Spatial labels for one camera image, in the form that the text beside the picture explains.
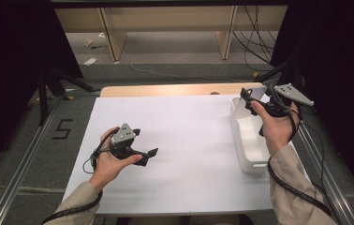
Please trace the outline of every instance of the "vr controller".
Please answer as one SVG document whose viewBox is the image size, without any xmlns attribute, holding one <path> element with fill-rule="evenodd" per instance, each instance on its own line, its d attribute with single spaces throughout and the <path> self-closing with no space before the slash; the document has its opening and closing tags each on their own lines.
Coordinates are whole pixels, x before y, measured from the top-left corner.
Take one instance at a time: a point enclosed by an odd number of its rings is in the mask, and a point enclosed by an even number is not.
<svg viewBox="0 0 354 225">
<path fill-rule="evenodd" d="M 300 102 L 309 106 L 313 106 L 314 102 L 303 95 L 299 90 L 293 87 L 290 83 L 275 86 L 272 89 L 272 95 L 270 96 L 270 101 L 264 103 L 259 99 L 251 97 L 250 89 L 246 90 L 242 88 L 241 98 L 246 102 L 245 108 L 249 110 L 253 115 L 257 115 L 256 111 L 251 106 L 251 102 L 255 100 L 261 104 L 267 113 L 273 117 L 284 117 L 290 112 L 290 105 L 292 101 Z"/>
<path fill-rule="evenodd" d="M 111 138 L 111 153 L 119 159 L 125 159 L 133 155 L 142 155 L 142 159 L 134 164 L 138 166 L 146 166 L 148 159 L 156 156 L 157 148 L 149 151 L 148 153 L 135 151 L 131 148 L 131 144 L 139 135 L 139 129 L 133 130 L 128 124 L 123 124 L 119 129 L 117 129 L 116 134 L 114 134 Z"/>
</svg>

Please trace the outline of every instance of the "desk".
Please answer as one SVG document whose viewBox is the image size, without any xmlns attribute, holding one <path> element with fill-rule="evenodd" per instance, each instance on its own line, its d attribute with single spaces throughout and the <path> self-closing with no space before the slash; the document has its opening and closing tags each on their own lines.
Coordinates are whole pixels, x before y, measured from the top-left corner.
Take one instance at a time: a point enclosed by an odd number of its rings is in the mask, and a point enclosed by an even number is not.
<svg viewBox="0 0 354 225">
<path fill-rule="evenodd" d="M 111 59 L 122 54 L 127 32 L 215 31 L 222 59 L 228 59 L 234 31 L 252 30 L 248 15 L 258 29 L 279 30 L 288 1 L 71 1 L 52 0 L 66 32 L 103 32 Z"/>
<path fill-rule="evenodd" d="M 147 151 L 158 147 L 159 151 L 145 168 L 127 167 L 104 188 L 99 215 L 202 215 L 272 209 L 268 173 L 241 171 L 229 124 L 231 100 L 249 85 L 256 83 L 104 89 L 93 108 L 65 197 L 90 178 L 82 164 L 102 132 L 127 122 L 132 128 L 141 128 L 133 148 Z M 162 96 L 162 88 L 171 91 Z M 225 95 L 210 96 L 209 90 Z M 184 91 L 189 96 L 176 96 Z"/>
</svg>

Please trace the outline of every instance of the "black wall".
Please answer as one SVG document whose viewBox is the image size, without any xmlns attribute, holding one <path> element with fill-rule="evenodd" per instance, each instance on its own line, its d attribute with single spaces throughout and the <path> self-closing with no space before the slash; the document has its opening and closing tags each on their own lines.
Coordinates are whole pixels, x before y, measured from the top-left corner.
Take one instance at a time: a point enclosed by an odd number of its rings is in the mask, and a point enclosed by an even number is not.
<svg viewBox="0 0 354 225">
<path fill-rule="evenodd" d="M 82 77 L 50 7 L 0 2 L 0 150 L 35 93 L 43 67 Z"/>
<path fill-rule="evenodd" d="M 299 42 L 304 24 L 314 21 L 305 11 L 315 8 L 327 13 L 321 14 L 316 32 L 310 33 L 303 45 L 297 65 L 306 79 L 304 91 L 314 100 L 336 150 L 354 175 L 354 1 L 317 1 L 291 7 L 275 46 L 273 65 L 291 55 L 291 46 Z"/>
</svg>

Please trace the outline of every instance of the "metal frame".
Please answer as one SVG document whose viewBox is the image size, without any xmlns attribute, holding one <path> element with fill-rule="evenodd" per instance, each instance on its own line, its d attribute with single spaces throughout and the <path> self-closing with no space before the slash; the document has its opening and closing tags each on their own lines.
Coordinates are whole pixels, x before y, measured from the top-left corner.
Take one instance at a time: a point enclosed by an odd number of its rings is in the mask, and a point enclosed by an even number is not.
<svg viewBox="0 0 354 225">
<path fill-rule="evenodd" d="M 332 177 L 332 173 L 330 172 L 328 166 L 326 164 L 323 165 L 322 168 L 322 154 L 317 149 L 314 141 L 312 140 L 311 135 L 309 134 L 308 130 L 305 126 L 300 126 L 298 133 L 302 142 L 305 145 L 306 150 L 312 162 L 314 162 L 314 166 L 317 169 L 319 175 L 323 173 L 323 184 L 326 188 L 327 192 L 332 199 L 332 207 L 335 209 L 335 212 L 338 214 L 336 215 L 343 224 L 354 224 L 354 214 L 352 212 L 352 208 L 350 207 L 346 197 L 344 196 L 341 189 L 338 187 L 337 183 L 335 182 L 334 178 Z"/>
<path fill-rule="evenodd" d="M 37 150 L 40 147 L 40 144 L 42 143 L 43 137 L 46 131 L 48 130 L 49 124 L 52 122 L 54 113 L 62 100 L 63 97 L 55 97 L 52 100 L 49 116 L 44 121 L 43 125 L 40 126 L 37 130 L 37 133 L 35 134 L 34 139 L 31 141 L 24 157 L 22 158 L 22 161 L 20 162 L 19 167 L 17 168 L 5 192 L 3 193 L 0 199 L 0 224 L 3 223 L 3 220 L 7 215 L 7 211 L 13 203 L 14 198 L 16 197 L 19 186 L 21 185 L 25 175 L 27 174 L 31 163 L 35 158 Z"/>
</svg>

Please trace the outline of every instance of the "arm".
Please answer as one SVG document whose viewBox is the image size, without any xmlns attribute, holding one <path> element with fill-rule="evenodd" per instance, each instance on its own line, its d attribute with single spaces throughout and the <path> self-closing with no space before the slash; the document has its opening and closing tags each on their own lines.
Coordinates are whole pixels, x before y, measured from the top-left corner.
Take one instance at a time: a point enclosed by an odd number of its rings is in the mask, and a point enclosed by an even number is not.
<svg viewBox="0 0 354 225">
<path fill-rule="evenodd" d="M 252 102 L 252 106 L 263 121 L 263 133 L 275 174 L 293 188 L 323 202 L 322 195 L 304 176 L 303 166 L 294 149 L 288 145 L 292 132 L 290 120 L 287 117 L 271 117 L 255 101 Z M 294 104 L 291 109 L 295 112 L 298 111 Z M 296 113 L 293 113 L 293 119 L 298 125 L 299 118 Z M 323 211 L 285 190 L 273 179 L 270 183 L 271 201 L 279 224 L 335 224 Z"/>
<path fill-rule="evenodd" d="M 114 128 L 107 130 L 102 136 L 101 140 L 103 140 L 107 134 L 112 132 Z M 109 146 L 111 141 L 111 137 L 109 137 L 104 145 Z M 113 156 L 113 154 L 109 151 L 101 152 L 99 155 L 97 167 L 95 173 L 90 178 L 89 181 L 81 183 L 74 192 L 71 193 L 57 208 L 55 213 L 76 208 L 79 206 L 86 205 L 88 203 L 93 202 L 98 193 L 112 180 L 114 180 L 119 172 L 126 166 L 131 165 L 133 163 L 141 160 L 141 155 L 135 155 L 128 157 L 126 159 L 118 159 Z M 95 207 L 84 211 L 78 214 L 72 214 L 65 217 L 59 217 L 57 219 L 51 220 L 46 225 L 56 225 L 56 224 L 74 224 L 74 225 L 86 225 L 93 224 L 93 220 L 95 218 L 95 212 L 97 211 L 99 204 Z"/>
</svg>

